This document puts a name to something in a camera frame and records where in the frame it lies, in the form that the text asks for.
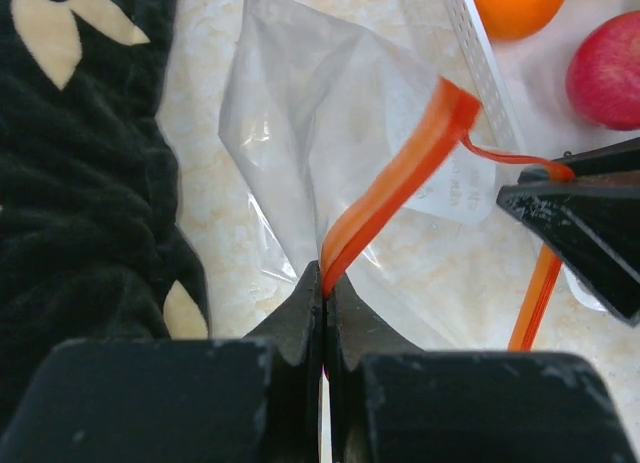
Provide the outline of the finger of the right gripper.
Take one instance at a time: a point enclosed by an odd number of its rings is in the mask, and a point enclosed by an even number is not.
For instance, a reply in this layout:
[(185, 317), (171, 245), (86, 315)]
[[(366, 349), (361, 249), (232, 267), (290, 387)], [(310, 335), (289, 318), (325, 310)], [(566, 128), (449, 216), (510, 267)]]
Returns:
[(553, 177), (541, 164), (526, 167), (519, 175), (518, 183), (567, 182), (575, 178), (615, 183), (639, 182), (639, 138), (605, 146), (582, 153), (566, 153), (553, 160), (573, 171), (573, 175)]
[(502, 187), (497, 205), (546, 243), (618, 320), (639, 325), (639, 173)]

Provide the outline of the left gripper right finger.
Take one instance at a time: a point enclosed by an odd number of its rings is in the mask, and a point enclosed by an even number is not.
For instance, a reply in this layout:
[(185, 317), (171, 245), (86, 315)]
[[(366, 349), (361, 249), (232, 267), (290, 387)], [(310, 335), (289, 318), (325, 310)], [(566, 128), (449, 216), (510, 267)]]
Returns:
[(336, 462), (633, 462), (595, 368), (569, 353), (426, 351), (347, 278), (325, 302)]

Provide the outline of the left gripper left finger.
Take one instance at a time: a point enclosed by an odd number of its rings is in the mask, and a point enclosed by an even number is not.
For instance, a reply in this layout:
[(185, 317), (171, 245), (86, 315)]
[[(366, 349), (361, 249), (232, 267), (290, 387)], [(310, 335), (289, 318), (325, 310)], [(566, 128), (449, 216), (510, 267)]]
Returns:
[(316, 462), (323, 301), (316, 262), (239, 339), (55, 348), (1, 439), (5, 462)]

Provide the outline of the red apple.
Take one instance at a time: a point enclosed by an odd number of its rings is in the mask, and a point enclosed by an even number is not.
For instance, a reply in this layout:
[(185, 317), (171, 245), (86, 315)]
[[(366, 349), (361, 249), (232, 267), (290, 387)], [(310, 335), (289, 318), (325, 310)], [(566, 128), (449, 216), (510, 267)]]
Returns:
[(585, 120), (617, 131), (639, 128), (639, 12), (592, 31), (572, 56), (565, 90)]

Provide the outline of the clear zip top bag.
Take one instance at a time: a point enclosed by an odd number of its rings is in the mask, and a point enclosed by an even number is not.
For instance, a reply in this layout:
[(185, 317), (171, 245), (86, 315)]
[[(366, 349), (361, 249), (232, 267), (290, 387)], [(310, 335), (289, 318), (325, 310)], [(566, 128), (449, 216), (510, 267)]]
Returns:
[(421, 347), (504, 349), (553, 281), (497, 208), (536, 157), (484, 143), (490, 110), (366, 27), (244, 0), (219, 136), (296, 273), (348, 278)]

